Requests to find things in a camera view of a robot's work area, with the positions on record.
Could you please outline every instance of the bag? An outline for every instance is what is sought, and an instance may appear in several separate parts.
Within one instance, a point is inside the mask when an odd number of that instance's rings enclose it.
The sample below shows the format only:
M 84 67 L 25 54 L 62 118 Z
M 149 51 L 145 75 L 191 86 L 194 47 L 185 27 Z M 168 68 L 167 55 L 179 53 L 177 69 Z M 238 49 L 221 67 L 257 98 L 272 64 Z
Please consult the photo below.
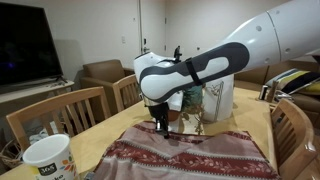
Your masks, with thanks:
M 206 83 L 203 95 L 203 123 L 214 123 L 231 116 L 233 84 L 233 74 Z

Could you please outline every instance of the brown armchair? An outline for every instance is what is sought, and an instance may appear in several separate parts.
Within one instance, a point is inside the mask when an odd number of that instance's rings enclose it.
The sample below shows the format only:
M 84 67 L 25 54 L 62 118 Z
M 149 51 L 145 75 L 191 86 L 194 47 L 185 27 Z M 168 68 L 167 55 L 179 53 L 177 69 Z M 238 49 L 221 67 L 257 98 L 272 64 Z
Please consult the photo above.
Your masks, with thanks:
M 118 109 L 112 85 L 118 80 L 134 74 L 133 69 L 122 67 L 121 61 L 112 59 L 83 65 L 84 77 L 80 79 L 81 88 L 103 86 L 111 115 L 117 114 Z

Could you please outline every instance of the patterned cloth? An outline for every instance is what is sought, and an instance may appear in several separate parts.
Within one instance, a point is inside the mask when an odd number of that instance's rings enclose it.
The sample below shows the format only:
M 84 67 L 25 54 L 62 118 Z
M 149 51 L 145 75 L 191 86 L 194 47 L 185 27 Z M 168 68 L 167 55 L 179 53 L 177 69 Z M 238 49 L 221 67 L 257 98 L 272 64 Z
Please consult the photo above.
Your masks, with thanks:
M 94 179 L 280 179 L 247 132 L 164 139 L 154 127 L 127 129 L 103 154 Z

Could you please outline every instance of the wooden table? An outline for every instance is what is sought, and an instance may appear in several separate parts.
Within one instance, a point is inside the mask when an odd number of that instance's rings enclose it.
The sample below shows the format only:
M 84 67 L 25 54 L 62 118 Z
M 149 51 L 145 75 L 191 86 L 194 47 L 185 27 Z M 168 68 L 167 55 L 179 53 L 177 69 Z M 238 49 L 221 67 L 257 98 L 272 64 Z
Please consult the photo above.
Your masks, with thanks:
M 248 131 L 264 155 L 276 169 L 270 110 L 268 103 L 256 101 L 258 92 L 235 88 L 232 116 L 223 121 L 204 125 L 204 133 L 214 135 L 227 130 Z M 128 127 L 150 120 L 149 111 L 140 102 L 71 139 L 71 150 L 80 173 L 93 169 L 106 148 Z M 180 132 L 194 131 L 193 125 L 182 121 Z M 33 179 L 27 165 L 0 176 L 0 180 Z

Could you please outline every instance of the white container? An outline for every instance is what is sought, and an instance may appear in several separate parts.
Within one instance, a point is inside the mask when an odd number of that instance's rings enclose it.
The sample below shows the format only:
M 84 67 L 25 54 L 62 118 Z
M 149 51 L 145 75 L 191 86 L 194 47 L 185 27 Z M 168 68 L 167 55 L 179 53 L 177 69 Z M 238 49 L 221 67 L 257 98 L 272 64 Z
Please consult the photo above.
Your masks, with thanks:
M 52 135 L 32 144 L 23 154 L 23 161 L 36 180 L 79 179 L 69 146 L 67 135 Z

